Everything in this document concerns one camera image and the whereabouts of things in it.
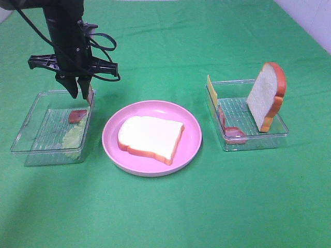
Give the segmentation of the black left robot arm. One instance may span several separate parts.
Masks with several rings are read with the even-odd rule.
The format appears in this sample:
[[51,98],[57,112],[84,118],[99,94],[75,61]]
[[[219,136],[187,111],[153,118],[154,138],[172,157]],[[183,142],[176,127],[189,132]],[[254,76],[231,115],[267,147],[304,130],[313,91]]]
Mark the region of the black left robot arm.
[[[91,79],[99,78],[101,73],[111,74],[111,82],[121,79],[118,64],[94,57],[92,48],[100,49],[104,54],[117,47],[116,41],[108,34],[100,36],[108,39],[110,48],[99,45],[94,39],[94,29],[98,26],[84,22],[83,1],[1,1],[1,8],[16,10],[29,26],[54,50],[53,54],[32,55],[28,60],[31,69],[44,68],[55,72],[55,79],[63,85],[73,98],[82,93],[83,99],[91,103],[93,90]],[[23,13],[24,9],[43,9],[50,38]]]

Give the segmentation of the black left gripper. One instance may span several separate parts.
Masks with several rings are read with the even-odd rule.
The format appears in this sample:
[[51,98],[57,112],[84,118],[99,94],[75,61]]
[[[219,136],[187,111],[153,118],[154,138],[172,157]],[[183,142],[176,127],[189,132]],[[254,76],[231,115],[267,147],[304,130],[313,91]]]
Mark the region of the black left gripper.
[[47,39],[38,29],[36,33],[52,46],[54,53],[46,55],[32,55],[28,60],[31,69],[45,68],[61,76],[55,76],[57,82],[63,85],[76,99],[78,84],[83,99],[92,97],[91,79],[101,78],[97,74],[110,74],[118,78],[118,64],[112,62],[108,51],[114,51],[116,41],[107,34],[95,33],[98,27],[79,20],[76,23],[47,20],[47,27],[51,39]]

